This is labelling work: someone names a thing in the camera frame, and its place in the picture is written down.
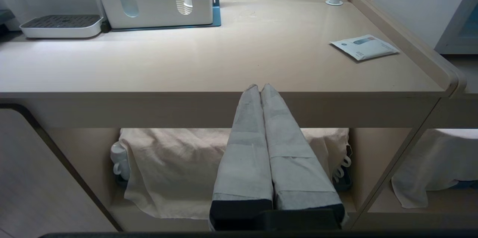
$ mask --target white sachet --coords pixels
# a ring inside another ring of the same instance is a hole
[[[373,35],[364,35],[362,37],[344,39],[330,43],[345,51],[350,56],[353,56],[357,61],[400,52],[391,44],[384,42]]]

